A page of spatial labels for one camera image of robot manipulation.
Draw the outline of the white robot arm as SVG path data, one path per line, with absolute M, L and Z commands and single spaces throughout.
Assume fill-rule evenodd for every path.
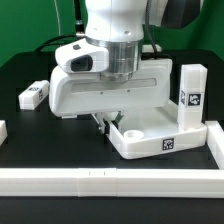
M 49 105 L 58 117 L 163 107 L 172 59 L 155 44 L 143 48 L 151 25 L 180 29 L 203 0 L 85 0 L 85 37 L 55 51 Z

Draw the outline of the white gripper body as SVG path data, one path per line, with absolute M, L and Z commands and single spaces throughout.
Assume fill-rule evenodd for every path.
M 99 73 L 52 72 L 49 106 L 57 117 L 163 107 L 170 97 L 170 59 L 143 60 L 127 81 L 103 81 Z

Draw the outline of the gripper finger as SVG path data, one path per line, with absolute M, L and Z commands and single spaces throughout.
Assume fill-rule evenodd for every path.
M 123 111 L 118 111 L 118 114 L 116 115 L 115 119 L 112 120 L 112 124 L 119 130 L 119 123 L 124 117 Z
M 97 129 L 101 134 L 108 134 L 109 133 L 109 123 L 106 119 L 104 113 L 94 113 L 92 115 L 94 120 L 97 123 Z

